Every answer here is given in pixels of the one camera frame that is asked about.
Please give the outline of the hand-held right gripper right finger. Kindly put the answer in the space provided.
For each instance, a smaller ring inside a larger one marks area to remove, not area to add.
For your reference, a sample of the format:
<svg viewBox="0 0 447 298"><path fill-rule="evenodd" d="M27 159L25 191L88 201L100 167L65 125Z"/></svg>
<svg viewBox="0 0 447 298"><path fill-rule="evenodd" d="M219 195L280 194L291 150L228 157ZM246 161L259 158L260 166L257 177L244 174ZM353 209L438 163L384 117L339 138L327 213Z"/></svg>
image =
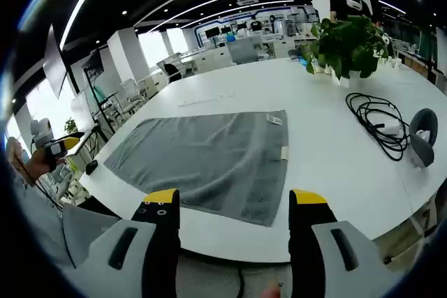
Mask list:
<svg viewBox="0 0 447 298"><path fill-rule="evenodd" d="M382 297L396 284L376 244L319 194L290 191L288 228L292 297Z"/></svg>

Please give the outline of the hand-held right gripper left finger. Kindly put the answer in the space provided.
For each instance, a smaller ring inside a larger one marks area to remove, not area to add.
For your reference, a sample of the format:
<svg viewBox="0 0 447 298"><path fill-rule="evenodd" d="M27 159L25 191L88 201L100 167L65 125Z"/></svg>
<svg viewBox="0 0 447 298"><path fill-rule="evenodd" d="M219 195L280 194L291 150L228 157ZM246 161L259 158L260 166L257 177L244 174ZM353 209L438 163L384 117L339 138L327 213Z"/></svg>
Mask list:
<svg viewBox="0 0 447 298"><path fill-rule="evenodd" d="M146 195L131 220L91 243L76 288L85 297L176 297L179 227L177 189Z"/></svg>

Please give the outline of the person's left hand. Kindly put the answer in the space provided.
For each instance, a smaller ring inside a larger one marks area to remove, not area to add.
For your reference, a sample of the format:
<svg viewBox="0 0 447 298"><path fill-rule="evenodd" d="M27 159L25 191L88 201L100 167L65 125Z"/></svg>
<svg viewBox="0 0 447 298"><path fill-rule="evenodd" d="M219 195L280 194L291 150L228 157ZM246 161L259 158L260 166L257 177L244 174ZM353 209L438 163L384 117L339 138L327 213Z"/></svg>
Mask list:
<svg viewBox="0 0 447 298"><path fill-rule="evenodd" d="M45 151L39 149L36 150L26 162L26 169L33 179L37 179L40 176L53 171L57 165L61 165L65 162L66 160L64 158L49 161L46 158Z"/></svg>

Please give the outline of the person's right hand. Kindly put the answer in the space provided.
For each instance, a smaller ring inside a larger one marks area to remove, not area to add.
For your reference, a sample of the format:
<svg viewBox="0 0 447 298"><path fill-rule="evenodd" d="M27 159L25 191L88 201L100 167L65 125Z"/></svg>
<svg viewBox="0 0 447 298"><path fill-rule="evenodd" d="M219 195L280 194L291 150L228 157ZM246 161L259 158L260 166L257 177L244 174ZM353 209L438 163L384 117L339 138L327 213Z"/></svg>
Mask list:
<svg viewBox="0 0 447 298"><path fill-rule="evenodd" d="M280 298L281 286L278 282L271 282L261 293L260 298Z"/></svg>

